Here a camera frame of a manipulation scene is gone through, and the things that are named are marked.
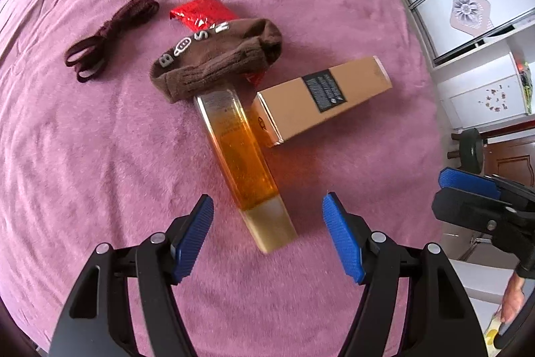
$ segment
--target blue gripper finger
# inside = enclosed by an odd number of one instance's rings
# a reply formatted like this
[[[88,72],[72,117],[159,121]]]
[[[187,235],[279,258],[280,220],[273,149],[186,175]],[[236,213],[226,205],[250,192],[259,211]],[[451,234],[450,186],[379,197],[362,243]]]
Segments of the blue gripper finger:
[[[465,173],[455,168],[444,168],[438,177],[438,184],[441,188],[461,189],[495,200],[499,200],[501,195],[492,179]]]
[[[344,271],[360,284],[365,276],[362,268],[362,251],[343,214],[346,212],[340,210],[338,202],[331,194],[327,194],[323,198],[323,220],[331,234]]]
[[[176,248],[173,277],[178,283],[192,273],[193,265],[212,225],[213,200],[208,195],[203,195],[192,213],[195,216]]]

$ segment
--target metal screw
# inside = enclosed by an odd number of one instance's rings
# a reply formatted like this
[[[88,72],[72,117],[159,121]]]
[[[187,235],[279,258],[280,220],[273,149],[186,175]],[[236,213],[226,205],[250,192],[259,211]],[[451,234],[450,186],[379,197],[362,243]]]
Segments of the metal screw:
[[[474,235],[470,238],[470,244],[492,244],[490,238],[476,238]]]
[[[153,244],[161,244],[163,241],[165,241],[165,233],[162,233],[162,232],[155,233],[154,235],[150,237],[150,241]]]
[[[97,254],[104,254],[104,253],[107,253],[109,249],[110,249],[110,245],[107,244],[106,242],[102,242],[102,244],[97,245],[97,248],[95,249],[95,251],[97,252]]]
[[[372,241],[375,241],[378,244],[381,244],[384,241],[386,241],[386,235],[384,233],[381,233],[381,232],[373,232],[371,234],[371,239],[372,239]]]
[[[497,222],[492,219],[487,223],[487,230],[490,230],[490,231],[496,230],[497,225],[498,225]]]
[[[440,246],[438,246],[437,244],[429,244],[427,246],[427,249],[429,250],[430,253],[433,253],[433,254],[438,254],[442,251],[440,249]]]

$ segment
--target white letter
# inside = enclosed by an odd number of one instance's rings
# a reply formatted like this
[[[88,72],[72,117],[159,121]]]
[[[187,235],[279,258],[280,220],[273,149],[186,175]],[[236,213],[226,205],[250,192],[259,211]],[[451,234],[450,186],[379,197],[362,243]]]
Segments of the white letter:
[[[175,53],[173,53],[173,55],[175,55],[175,57],[177,57],[178,55],[183,53],[183,51],[188,49],[188,46],[191,45],[191,43],[192,43],[192,39],[191,38],[189,38],[189,37],[183,38],[181,41],[179,41],[177,43],[177,45],[175,47]]]
[[[219,34],[221,31],[226,31],[229,27],[228,22],[220,23],[216,26],[216,34]]]
[[[193,38],[197,41],[205,40],[208,38],[208,33],[206,31],[201,31],[193,34]]]
[[[164,53],[164,54],[160,57],[159,61],[160,61],[160,65],[161,65],[163,68],[165,68],[165,67],[167,67],[169,64],[171,64],[171,63],[173,62],[173,57],[170,56],[170,54],[168,54],[168,53]]]

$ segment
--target brown sock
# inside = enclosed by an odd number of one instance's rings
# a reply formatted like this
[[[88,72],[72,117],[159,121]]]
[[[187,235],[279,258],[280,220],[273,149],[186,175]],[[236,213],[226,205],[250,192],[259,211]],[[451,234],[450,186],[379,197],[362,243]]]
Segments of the brown sock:
[[[150,80],[175,103],[228,75],[268,69],[280,56],[282,39],[267,19],[224,22],[183,38],[166,51],[152,64]]]

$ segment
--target brown cord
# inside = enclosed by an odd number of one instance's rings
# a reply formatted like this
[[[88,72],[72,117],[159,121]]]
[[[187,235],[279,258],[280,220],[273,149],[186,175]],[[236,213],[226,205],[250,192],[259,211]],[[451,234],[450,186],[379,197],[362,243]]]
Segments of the brown cord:
[[[105,22],[95,35],[73,44],[65,52],[65,65],[74,67],[78,82],[94,79],[108,65],[119,36],[128,29],[148,22],[159,8],[160,5],[155,0],[131,0],[111,20]]]

